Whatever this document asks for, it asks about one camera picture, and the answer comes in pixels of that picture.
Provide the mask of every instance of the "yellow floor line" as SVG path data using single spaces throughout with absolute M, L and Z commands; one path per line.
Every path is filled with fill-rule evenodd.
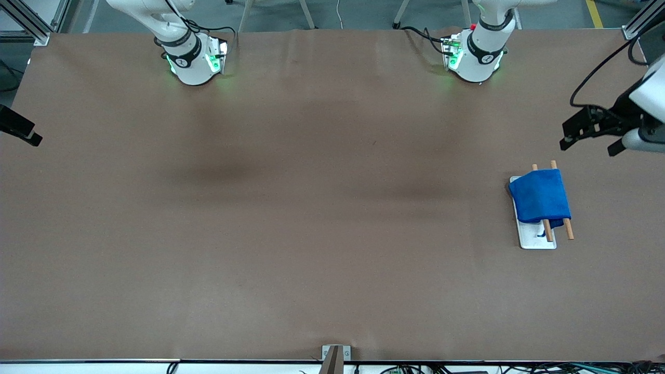
M 598 14 L 598 8 L 596 8 L 596 2 L 593 0 L 587 0 L 587 8 L 589 8 L 589 14 L 591 15 L 591 20 L 593 21 L 593 27 L 602 29 L 602 21 L 600 20 L 600 15 Z

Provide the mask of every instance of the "gray floor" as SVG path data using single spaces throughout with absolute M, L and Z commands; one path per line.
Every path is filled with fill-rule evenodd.
M 339 11 L 345 29 L 389 29 L 402 0 L 340 0 Z M 340 27 L 335 0 L 307 0 L 312 18 L 320 29 Z M 240 24 L 245 0 L 226 4 L 224 0 L 199 0 L 186 16 L 206 27 Z M 605 27 L 620 27 L 637 12 L 640 5 L 625 0 L 597 0 Z M 129 16 L 111 8 L 105 0 L 79 0 L 72 7 L 68 31 L 72 33 L 147 33 L 148 30 Z M 525 29 L 593 28 L 585 0 L 558 0 L 542 7 L 519 8 Z M 478 10 L 471 5 L 471 17 Z M 412 0 L 402 25 L 431 30 L 464 25 L 462 6 L 456 0 Z M 297 0 L 257 1 L 245 31 L 286 31 L 306 29 L 307 22 Z M 0 43 L 0 57 L 10 66 L 23 70 L 33 47 L 29 43 Z M 13 77 L 0 74 L 0 87 L 9 87 Z M 0 93 L 0 104 L 10 105 L 15 93 Z

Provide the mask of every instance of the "white tray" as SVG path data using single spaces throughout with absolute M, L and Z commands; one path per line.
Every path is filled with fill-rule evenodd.
M 518 176 L 512 176 L 510 181 L 518 179 Z M 517 207 L 515 206 L 515 199 L 513 199 L 513 209 L 515 210 L 515 221 L 517 222 L 517 235 L 519 236 L 519 246 L 525 250 L 555 250 L 557 249 L 557 238 L 552 230 L 553 242 L 548 242 L 547 237 L 539 238 L 545 232 L 545 225 L 543 221 L 536 224 L 525 224 L 517 219 Z

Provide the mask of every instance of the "folded blue cloth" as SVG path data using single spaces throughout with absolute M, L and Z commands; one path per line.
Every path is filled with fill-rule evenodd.
M 549 220 L 555 228 L 563 226 L 563 218 L 571 217 L 559 169 L 534 170 L 511 182 L 509 188 L 520 222 Z

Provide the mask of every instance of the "wooden stick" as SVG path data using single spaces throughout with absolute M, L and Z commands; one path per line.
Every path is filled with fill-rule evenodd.
M 538 165 L 531 165 L 532 170 L 538 170 Z M 545 226 L 545 237 L 548 242 L 554 242 L 554 237 L 552 236 L 552 227 L 549 225 L 549 220 L 543 220 L 543 225 Z
M 550 161 L 549 164 L 552 166 L 552 169 L 557 169 L 557 162 L 555 160 Z M 568 235 L 568 240 L 574 240 L 575 235 L 573 235 L 573 226 L 571 225 L 571 219 L 564 218 L 563 225 L 566 227 L 566 235 Z

